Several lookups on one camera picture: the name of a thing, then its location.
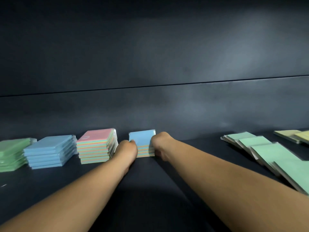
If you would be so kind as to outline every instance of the horizontal line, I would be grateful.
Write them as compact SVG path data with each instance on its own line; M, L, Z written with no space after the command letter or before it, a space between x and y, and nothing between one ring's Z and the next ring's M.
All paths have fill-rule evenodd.
M134 89L134 88L173 86L173 85L194 85L194 84L209 84L209 83L236 82L236 81L248 81L248 80L266 80L266 79L293 78L293 77L305 77L305 76L308 76L308 75L280 76L280 77L268 77L268 78L254 78L254 79L221 80L221 81L208 81L208 82L192 82L192 83L166 84L166 85L146 85L146 86L132 86L132 87L107 88L107 89L88 89L88 90L74 90L74 91L48 92L48 93L32 93L32 94L18 94L18 95L17 94L16 95L2 95L2 96L0 96L0 98L2 98L2 97L16 97L16 96L30 96L30 95L43 95L43 94L60 94L60 93L101 91L101 90L113 90L113 89Z

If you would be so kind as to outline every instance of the hand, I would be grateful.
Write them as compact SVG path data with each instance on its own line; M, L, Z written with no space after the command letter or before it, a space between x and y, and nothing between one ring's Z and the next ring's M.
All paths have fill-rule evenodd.
M136 159L137 156L137 146L134 140L130 142L128 140L123 140L119 143L116 148L115 154L112 160L119 161L125 167L125 174L128 172L130 165Z
M167 132L161 132L152 136L151 143L155 149L155 155L161 157L164 161L168 161L168 152L166 151L166 147L173 140L174 139Z

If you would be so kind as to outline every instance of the dark wall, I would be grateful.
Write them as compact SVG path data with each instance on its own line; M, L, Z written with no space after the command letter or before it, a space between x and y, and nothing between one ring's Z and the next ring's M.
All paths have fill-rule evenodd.
M1 139L309 126L304 3L3 0L0 10Z

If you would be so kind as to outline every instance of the forearm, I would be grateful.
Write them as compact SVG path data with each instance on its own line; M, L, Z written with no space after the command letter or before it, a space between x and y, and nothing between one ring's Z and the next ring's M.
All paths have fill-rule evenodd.
M0 227L0 231L88 231L125 174L109 160Z
M308 231L306 196L173 140L169 162L232 231Z

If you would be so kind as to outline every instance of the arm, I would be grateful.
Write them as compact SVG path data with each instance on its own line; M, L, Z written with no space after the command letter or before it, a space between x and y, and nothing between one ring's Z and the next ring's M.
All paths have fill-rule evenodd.
M134 141L122 141L112 159L7 221L4 231L88 231L137 156Z
M153 136L152 143L232 231L309 231L307 196L165 132Z

